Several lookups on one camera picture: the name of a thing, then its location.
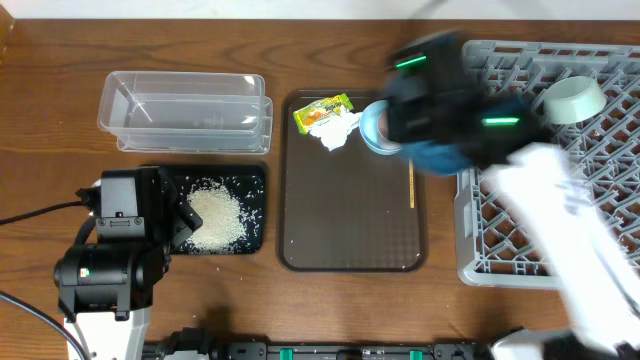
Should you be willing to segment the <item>dark blue plate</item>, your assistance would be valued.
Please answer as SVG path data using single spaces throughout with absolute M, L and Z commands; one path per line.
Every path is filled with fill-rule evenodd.
M 400 154 L 432 174 L 505 164 L 507 157 L 537 136 L 541 125 L 521 98 L 493 97 L 480 87 L 480 98 L 460 115 L 450 140 L 398 143 Z

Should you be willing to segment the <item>white rice pile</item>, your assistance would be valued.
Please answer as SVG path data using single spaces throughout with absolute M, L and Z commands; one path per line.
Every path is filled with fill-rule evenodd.
M 203 225 L 184 243 L 191 255 L 252 254 L 262 245 L 264 184 L 258 176 L 194 180 L 186 195 Z

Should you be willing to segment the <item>mint green bowl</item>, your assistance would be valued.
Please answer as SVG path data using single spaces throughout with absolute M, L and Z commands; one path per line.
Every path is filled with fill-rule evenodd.
M 586 76 L 563 79 L 550 86 L 543 94 L 545 115 L 555 125 L 582 122 L 599 114 L 607 97 L 597 81 Z

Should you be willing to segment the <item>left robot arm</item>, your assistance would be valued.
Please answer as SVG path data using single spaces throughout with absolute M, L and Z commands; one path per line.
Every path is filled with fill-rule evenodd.
M 203 221 L 164 167 L 106 171 L 76 194 L 93 214 L 54 269 L 69 356 L 139 359 L 153 288 Z

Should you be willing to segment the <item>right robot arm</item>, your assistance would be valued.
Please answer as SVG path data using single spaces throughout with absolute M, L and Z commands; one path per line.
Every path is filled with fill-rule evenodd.
M 384 136 L 420 170 L 481 168 L 558 283 L 569 329 L 511 332 L 489 346 L 490 356 L 637 358 L 639 278 L 530 105 L 489 94 L 465 70 L 456 32 L 414 40 L 386 66 Z

